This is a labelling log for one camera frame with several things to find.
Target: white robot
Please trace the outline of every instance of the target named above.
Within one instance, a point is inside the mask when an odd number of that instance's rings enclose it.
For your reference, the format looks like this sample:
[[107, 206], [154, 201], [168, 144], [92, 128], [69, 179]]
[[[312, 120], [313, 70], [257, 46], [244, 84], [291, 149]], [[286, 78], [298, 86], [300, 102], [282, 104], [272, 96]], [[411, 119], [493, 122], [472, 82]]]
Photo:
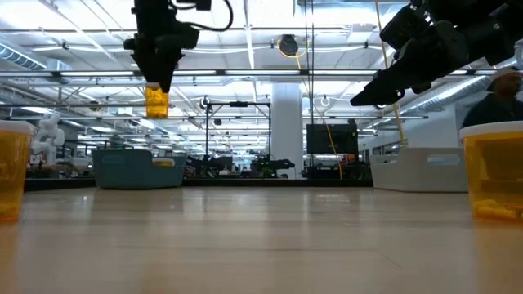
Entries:
[[43, 153], [47, 165], [56, 164], [56, 147], [62, 146], [65, 141], [64, 131], [58, 128], [59, 121], [60, 115], [58, 114], [44, 114], [42, 120], [38, 122], [38, 132], [31, 144], [32, 153]]

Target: teal bin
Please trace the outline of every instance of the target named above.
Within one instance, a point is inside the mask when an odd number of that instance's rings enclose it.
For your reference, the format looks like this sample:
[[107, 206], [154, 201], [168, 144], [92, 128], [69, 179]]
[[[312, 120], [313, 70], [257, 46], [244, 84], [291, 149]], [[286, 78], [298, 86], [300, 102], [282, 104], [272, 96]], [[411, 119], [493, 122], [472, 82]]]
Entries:
[[174, 167], [153, 165], [147, 150], [95, 150], [92, 152], [96, 185], [101, 189], [161, 189], [179, 187], [186, 157], [174, 157]]

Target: orange object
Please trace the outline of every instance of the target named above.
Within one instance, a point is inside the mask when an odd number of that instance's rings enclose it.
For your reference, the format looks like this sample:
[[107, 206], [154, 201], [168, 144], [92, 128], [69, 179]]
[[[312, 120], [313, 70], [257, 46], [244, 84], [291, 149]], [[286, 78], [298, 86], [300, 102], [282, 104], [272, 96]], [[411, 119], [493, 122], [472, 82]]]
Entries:
[[167, 118], [169, 93], [163, 93], [159, 84], [147, 84], [145, 86], [145, 107], [147, 118]]
[[523, 122], [466, 127], [460, 136], [472, 215], [523, 223]]
[[30, 143], [24, 122], [0, 122], [0, 223], [18, 221]]

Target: person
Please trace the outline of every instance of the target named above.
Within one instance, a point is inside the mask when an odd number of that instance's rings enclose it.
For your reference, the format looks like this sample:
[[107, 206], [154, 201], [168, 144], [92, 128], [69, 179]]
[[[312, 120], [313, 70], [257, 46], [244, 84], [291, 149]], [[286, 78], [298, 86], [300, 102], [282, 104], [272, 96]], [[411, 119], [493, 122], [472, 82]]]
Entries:
[[521, 73], [514, 66], [498, 70], [492, 75], [487, 95], [468, 112], [463, 127], [486, 123], [523, 120], [523, 102], [516, 99], [520, 90]]

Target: white pillar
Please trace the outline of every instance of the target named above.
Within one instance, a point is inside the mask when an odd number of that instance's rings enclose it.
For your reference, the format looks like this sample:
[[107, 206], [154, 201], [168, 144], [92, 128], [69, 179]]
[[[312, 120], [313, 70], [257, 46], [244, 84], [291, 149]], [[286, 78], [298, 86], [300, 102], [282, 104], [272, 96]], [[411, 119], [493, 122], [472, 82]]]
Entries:
[[288, 159], [294, 169], [279, 170], [289, 179], [301, 179], [303, 169], [303, 121], [302, 91], [299, 83], [275, 83], [272, 85], [271, 101], [273, 159]]

